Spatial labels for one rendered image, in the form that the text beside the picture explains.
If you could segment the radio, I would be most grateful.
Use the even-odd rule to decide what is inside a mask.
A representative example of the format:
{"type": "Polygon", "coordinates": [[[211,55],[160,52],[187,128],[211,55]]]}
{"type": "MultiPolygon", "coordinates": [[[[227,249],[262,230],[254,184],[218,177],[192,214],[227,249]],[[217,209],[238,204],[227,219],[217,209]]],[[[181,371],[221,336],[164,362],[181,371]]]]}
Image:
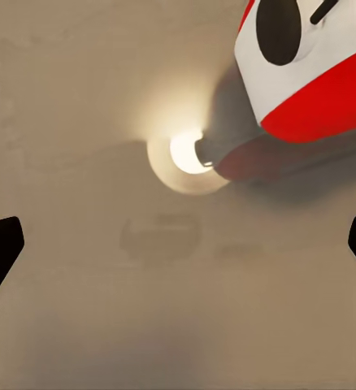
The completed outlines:
{"type": "Polygon", "coordinates": [[[234,54],[258,125],[278,140],[356,129],[356,0],[250,0],[234,54]]]}

